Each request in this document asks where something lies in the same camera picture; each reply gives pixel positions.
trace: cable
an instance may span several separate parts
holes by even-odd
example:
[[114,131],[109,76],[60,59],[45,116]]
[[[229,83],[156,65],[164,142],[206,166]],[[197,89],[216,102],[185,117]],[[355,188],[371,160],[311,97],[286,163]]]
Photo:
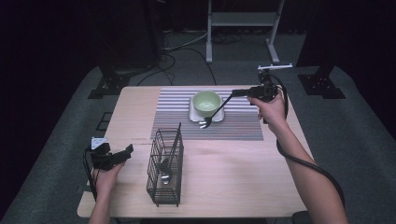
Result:
[[171,47],[171,48],[163,48],[163,50],[168,51],[168,50],[180,49],[180,48],[186,47],[186,46],[188,46],[188,45],[191,45],[191,44],[193,44],[193,43],[196,43],[196,42],[198,42],[199,40],[203,39],[203,38],[206,37],[206,36],[207,36],[207,32],[204,33],[204,34],[201,35],[201,36],[198,36],[198,37],[194,38],[193,40],[190,40],[190,41],[184,43],[184,44],[177,45],[177,46],[174,46],[174,47]]
[[95,186],[96,186],[96,183],[98,182],[99,173],[100,173],[100,168],[98,169],[98,173],[96,173],[96,177],[95,177],[95,179],[94,179],[94,181],[95,181],[94,185],[95,185]]
[[93,183],[93,179],[92,179],[92,175],[91,175],[91,169],[90,169],[90,166],[89,166],[88,161],[87,161],[87,153],[89,151],[90,151],[89,147],[85,148],[83,156],[82,156],[82,158],[83,158],[82,163],[84,164],[85,174],[87,175],[88,181],[90,182],[90,188],[91,188],[91,191],[92,191],[93,198],[96,200],[96,197],[97,197],[96,186]]
[[[176,50],[183,50],[183,49],[185,49],[185,48],[171,50],[170,52],[176,51]],[[204,60],[204,62],[205,62],[205,64],[206,64],[207,68],[209,69],[210,75],[211,75],[212,78],[213,78],[213,82],[214,82],[215,86],[217,86],[218,83],[217,83],[217,81],[216,81],[215,75],[213,74],[213,71],[212,71],[212,68],[210,67],[210,65],[209,65],[208,63],[206,63],[206,58],[205,58],[205,56],[204,56],[200,51],[198,51],[198,50],[196,50],[196,49],[186,49],[186,50],[192,50],[192,51],[196,52],[197,54],[199,54],[199,55],[201,56],[201,58]]]
[[151,73],[151,74],[146,75],[145,77],[143,77],[143,78],[136,84],[136,86],[140,86],[140,84],[142,84],[142,82],[143,82],[144,80],[146,80],[147,78],[152,77],[152,76],[154,76],[154,75],[156,75],[156,74],[159,74],[159,73],[161,73],[161,72],[164,72],[164,73],[165,73],[165,75],[166,75],[166,77],[168,78],[169,82],[170,82],[171,85],[173,86],[173,79],[170,79],[170,77],[169,77],[167,74],[171,74],[171,75],[173,75],[173,76],[175,76],[175,75],[172,74],[172,73],[166,72],[166,70],[172,68],[172,67],[175,65],[176,59],[175,59],[175,57],[173,57],[172,55],[169,55],[169,54],[164,54],[164,55],[173,59],[172,64],[169,65],[167,68],[161,68],[161,67],[158,65],[158,68],[160,69],[160,71],[153,72],[153,73]]
[[[270,75],[271,77],[275,78],[276,81],[279,83],[279,85],[281,86],[281,90],[283,91],[283,95],[284,95],[284,101],[285,101],[285,118],[288,116],[289,113],[289,97],[288,97],[288,92],[286,90],[286,87],[283,85],[283,83],[280,81],[280,79],[278,77],[275,77],[273,75]],[[298,159],[296,157],[291,156],[290,154],[286,153],[282,146],[280,145],[279,141],[276,139],[276,147],[277,150],[279,151],[280,155],[282,155],[283,157],[285,157],[286,159],[289,159],[291,161],[297,162],[305,167],[308,167],[318,173],[320,173],[321,175],[324,175],[325,177],[327,177],[332,184],[334,185],[335,189],[338,192],[338,195],[340,196],[341,202],[343,204],[343,206],[345,206],[345,197],[344,197],[344,192],[341,189],[341,186],[338,184],[338,182],[335,180],[335,178],[326,170],[324,170],[323,168],[308,162],[308,161],[304,161],[301,159]]]
[[214,35],[213,43],[216,45],[231,45],[242,40],[241,35],[236,35],[236,36],[238,38],[235,38],[232,35]]

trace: metal frame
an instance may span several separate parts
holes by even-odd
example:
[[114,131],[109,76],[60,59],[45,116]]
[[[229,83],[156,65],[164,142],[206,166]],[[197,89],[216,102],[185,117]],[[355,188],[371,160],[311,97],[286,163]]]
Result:
[[277,12],[212,12],[212,0],[208,0],[206,62],[213,62],[213,26],[272,26],[271,36],[265,42],[271,54],[272,62],[280,63],[274,47],[274,40],[284,4],[285,0],[280,0]]
[[[184,152],[180,126],[181,123],[177,129],[159,129],[152,142],[146,190],[157,207],[160,204],[180,204]],[[170,159],[167,164],[163,164],[165,158]],[[160,178],[165,170],[172,174],[166,183]]]

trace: power cord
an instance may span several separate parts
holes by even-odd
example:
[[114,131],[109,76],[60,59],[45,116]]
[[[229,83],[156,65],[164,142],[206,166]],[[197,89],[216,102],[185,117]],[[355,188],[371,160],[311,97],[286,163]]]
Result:
[[190,40],[190,41],[184,43],[184,44],[177,45],[177,46],[174,46],[174,47],[171,47],[171,48],[163,48],[163,50],[164,50],[164,51],[169,51],[169,50],[172,51],[172,50],[175,50],[175,49],[181,49],[181,48],[186,47],[186,46],[188,46],[188,45],[192,45],[192,44],[194,44],[194,43],[197,43],[198,41],[204,39],[206,36],[207,36],[207,32],[204,33],[204,34],[201,35],[201,36],[198,36],[198,37],[194,38],[193,40]]
[[239,41],[242,40],[242,36],[241,35],[236,35],[237,38],[233,37],[233,35],[213,35],[213,44],[216,45],[231,45],[234,43],[237,43]]
[[88,161],[87,161],[87,153],[88,153],[88,152],[90,152],[90,148],[89,148],[89,147],[85,148],[85,150],[84,150],[84,152],[83,152],[83,155],[82,155],[82,163],[83,163],[83,165],[84,165],[85,174],[87,175],[88,181],[90,182],[90,188],[91,188],[91,191],[92,191],[93,198],[96,200],[97,191],[96,191],[95,183],[93,183],[90,165],[88,164]]
[[169,52],[173,52],[173,51],[176,51],[176,50],[191,50],[191,51],[196,52],[198,55],[200,55],[201,58],[203,59],[203,61],[205,62],[207,68],[209,69],[210,75],[211,75],[212,78],[213,78],[214,85],[215,85],[215,86],[218,85],[218,82],[216,81],[215,75],[213,74],[212,68],[210,67],[210,65],[209,65],[208,63],[206,63],[206,58],[205,58],[205,56],[204,56],[200,51],[198,51],[198,50],[196,50],[196,49],[180,48],[180,49],[171,50],[171,51],[169,51]]
[[169,66],[166,67],[166,68],[161,68],[159,65],[157,65],[157,67],[160,69],[160,71],[156,71],[156,72],[153,72],[153,73],[150,73],[150,74],[146,75],[145,77],[143,77],[143,78],[136,84],[136,86],[140,86],[140,85],[142,84],[143,81],[145,81],[145,80],[148,79],[149,77],[152,77],[152,76],[154,76],[154,75],[156,75],[156,74],[159,74],[159,73],[161,73],[161,72],[164,72],[164,73],[165,73],[165,75],[166,75],[166,77],[168,78],[168,80],[169,80],[171,86],[174,85],[173,80],[175,79],[175,74],[170,73],[170,72],[168,72],[167,70],[171,69],[171,68],[175,65],[176,59],[175,59],[175,57],[173,57],[172,55],[169,55],[169,54],[164,54],[164,56],[165,56],[165,57],[170,57],[170,58],[173,60],[172,63],[171,63],[171,65],[169,65]]
[[[289,113],[289,97],[288,97],[288,93],[287,93],[286,87],[283,85],[283,83],[280,81],[280,79],[278,77],[275,77],[273,75],[270,75],[270,76],[276,79],[276,81],[281,86],[280,89],[283,91],[283,96],[284,96],[284,101],[285,101],[285,119],[286,119],[287,116],[288,116],[288,113]],[[282,146],[280,145],[280,143],[279,143],[279,141],[277,139],[276,139],[276,147],[277,147],[277,150],[280,153],[280,155],[282,155],[284,158],[286,158],[286,159],[288,159],[290,161],[294,161],[296,163],[299,163],[299,164],[301,164],[301,165],[303,165],[303,166],[305,166],[305,167],[307,167],[309,169],[312,169],[312,170],[320,173],[321,175],[324,175],[325,177],[327,177],[332,182],[332,184],[334,185],[335,189],[338,192],[338,195],[339,195],[339,197],[341,199],[341,202],[342,202],[343,206],[345,206],[344,192],[343,192],[341,186],[338,184],[338,182],[335,180],[335,178],[329,172],[327,172],[323,168],[321,168],[321,167],[319,167],[319,166],[317,166],[317,165],[315,165],[315,164],[313,164],[311,162],[301,160],[299,158],[293,157],[290,154],[286,153],[283,150]],[[292,217],[293,224],[300,224],[300,223],[302,223],[302,224],[304,223],[305,224],[305,223],[310,223],[310,221],[311,220],[310,220],[309,214],[306,211],[297,212]]]

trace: wire cage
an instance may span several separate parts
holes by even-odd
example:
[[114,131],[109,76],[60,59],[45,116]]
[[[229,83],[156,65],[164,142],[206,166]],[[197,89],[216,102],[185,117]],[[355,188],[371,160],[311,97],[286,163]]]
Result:
[[148,161],[148,183],[151,200],[159,204],[180,204],[183,140],[178,128],[159,129],[152,142]]

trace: striped placemat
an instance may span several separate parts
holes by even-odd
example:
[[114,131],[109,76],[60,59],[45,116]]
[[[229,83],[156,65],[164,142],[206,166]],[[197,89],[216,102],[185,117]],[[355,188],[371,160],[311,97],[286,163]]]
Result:
[[225,101],[232,89],[162,88],[151,131],[154,139],[158,129],[177,128],[181,122],[183,140],[262,141],[262,128],[257,119],[257,107],[246,97],[234,97],[224,106],[224,119],[200,129],[198,122],[189,118],[190,98],[198,91],[215,91]]

